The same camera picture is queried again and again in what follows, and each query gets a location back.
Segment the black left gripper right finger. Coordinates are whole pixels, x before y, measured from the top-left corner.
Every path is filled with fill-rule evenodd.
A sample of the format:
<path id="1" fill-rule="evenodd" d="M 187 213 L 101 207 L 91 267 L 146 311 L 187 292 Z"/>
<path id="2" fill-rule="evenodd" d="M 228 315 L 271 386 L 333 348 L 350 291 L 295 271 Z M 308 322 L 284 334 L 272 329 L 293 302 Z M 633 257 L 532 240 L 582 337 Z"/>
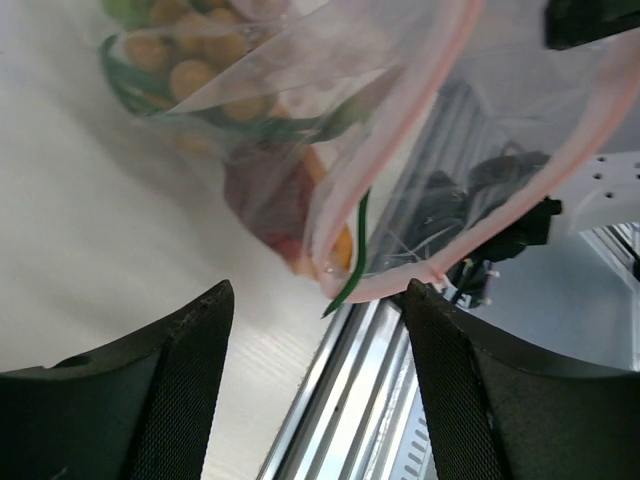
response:
<path id="1" fill-rule="evenodd" d="M 635 479 L 639 375 L 561 355 L 412 280 L 402 317 L 441 479 Z"/>

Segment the brown longan bunch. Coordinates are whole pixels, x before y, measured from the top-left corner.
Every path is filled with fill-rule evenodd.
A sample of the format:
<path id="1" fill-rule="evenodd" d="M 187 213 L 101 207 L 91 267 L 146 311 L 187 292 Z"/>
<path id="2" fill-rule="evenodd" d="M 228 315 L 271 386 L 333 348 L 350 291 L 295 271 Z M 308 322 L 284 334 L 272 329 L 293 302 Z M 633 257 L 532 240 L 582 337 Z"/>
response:
<path id="1" fill-rule="evenodd" d="M 236 1 L 153 1 L 148 23 L 103 41 L 113 92 L 141 117 L 188 116 L 228 128 L 267 117 L 277 101 L 261 47 L 280 18 L 255 19 Z"/>

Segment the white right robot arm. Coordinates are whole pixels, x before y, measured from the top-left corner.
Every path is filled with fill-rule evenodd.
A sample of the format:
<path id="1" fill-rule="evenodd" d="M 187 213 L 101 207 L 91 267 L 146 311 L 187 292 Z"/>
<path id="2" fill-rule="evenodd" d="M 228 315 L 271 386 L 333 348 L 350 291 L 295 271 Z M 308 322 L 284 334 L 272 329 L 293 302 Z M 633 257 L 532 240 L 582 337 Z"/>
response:
<path id="1" fill-rule="evenodd" d="M 637 1 L 549 1 L 545 45 L 553 50 L 594 46 L 615 53 L 586 114 L 581 140 L 596 146 L 553 192 L 562 212 L 549 239 L 639 220 L 639 3 Z"/>

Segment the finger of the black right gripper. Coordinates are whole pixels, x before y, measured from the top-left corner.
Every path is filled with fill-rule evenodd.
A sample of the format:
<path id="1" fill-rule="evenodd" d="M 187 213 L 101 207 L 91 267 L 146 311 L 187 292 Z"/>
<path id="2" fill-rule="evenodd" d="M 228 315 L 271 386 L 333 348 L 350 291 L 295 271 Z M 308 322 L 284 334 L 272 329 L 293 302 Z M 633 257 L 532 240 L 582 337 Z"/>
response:
<path id="1" fill-rule="evenodd" d="M 639 0 L 550 0 L 544 8 L 544 45 L 568 50 L 639 27 Z"/>

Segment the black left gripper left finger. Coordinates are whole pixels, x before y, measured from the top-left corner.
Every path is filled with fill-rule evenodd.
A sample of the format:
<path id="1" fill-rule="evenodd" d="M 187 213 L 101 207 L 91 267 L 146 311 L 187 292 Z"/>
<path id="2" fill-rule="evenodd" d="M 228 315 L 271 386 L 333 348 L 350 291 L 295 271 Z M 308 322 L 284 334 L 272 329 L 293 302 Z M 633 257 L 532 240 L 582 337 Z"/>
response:
<path id="1" fill-rule="evenodd" d="M 222 281 L 99 348 L 3 373 L 2 477 L 199 478 L 234 307 Z"/>

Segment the green round vegetable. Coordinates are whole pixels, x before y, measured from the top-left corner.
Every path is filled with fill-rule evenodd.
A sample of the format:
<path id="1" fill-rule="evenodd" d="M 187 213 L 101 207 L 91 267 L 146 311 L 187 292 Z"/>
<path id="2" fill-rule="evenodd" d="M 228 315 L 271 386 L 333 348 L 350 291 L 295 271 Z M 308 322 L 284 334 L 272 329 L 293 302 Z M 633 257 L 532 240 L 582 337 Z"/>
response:
<path id="1" fill-rule="evenodd" d="M 153 1 L 148 0 L 104 0 L 106 13 L 123 27 L 136 28 L 148 23 Z"/>

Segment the clear zip top bag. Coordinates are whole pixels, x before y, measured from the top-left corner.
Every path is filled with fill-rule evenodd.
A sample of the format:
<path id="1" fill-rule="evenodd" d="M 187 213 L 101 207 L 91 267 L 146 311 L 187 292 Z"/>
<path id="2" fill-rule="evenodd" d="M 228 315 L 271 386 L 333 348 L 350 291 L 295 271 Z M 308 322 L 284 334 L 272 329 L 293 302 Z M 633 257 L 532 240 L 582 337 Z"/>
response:
<path id="1" fill-rule="evenodd" d="M 282 29 L 261 52 L 271 92 L 295 118 L 331 111 L 384 72 L 378 99 L 366 123 L 368 135 L 354 131 L 317 145 L 327 166 L 344 174 L 320 209 L 316 262 L 329 258 L 342 228 L 357 227 L 362 194 L 368 194 L 367 254 L 362 278 L 347 303 L 363 303 L 403 291 L 411 280 L 451 284 L 446 272 L 537 203 L 553 197 L 580 166 L 594 140 L 581 140 L 586 114 L 614 52 L 594 46 L 550 50 L 544 45 L 547 1 L 236 1 L 255 19 L 280 18 Z M 373 234 L 393 195 L 407 199 L 396 182 L 419 130 L 435 116 L 447 90 L 467 86 L 498 133 L 496 157 L 505 147 L 540 151 L 547 164 L 502 206 L 459 234 L 426 260 L 398 261 L 387 253 L 373 263 Z M 188 126 L 139 118 L 175 136 L 190 152 L 224 160 L 203 134 Z M 442 170 L 462 185 L 476 165 L 458 157 L 425 160 L 427 178 Z"/>

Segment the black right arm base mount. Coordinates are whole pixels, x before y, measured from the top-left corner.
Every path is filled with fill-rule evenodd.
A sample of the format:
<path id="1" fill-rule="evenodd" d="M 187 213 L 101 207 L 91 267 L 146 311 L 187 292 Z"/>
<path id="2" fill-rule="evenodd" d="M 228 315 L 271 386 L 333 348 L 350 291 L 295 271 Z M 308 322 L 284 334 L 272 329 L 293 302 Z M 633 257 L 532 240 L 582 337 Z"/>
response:
<path id="1" fill-rule="evenodd" d="M 404 233 L 392 236 L 396 246 L 393 258 L 419 261 L 438 253 L 506 203 L 549 159 L 540 151 L 505 147 L 498 156 L 474 166 L 462 185 L 442 170 L 434 172 Z M 446 272 L 456 288 L 451 300 L 469 309 L 486 304 L 493 265 L 515 258 L 530 246 L 545 245 L 551 220 L 561 212 L 562 202 L 546 197 L 454 264 Z"/>

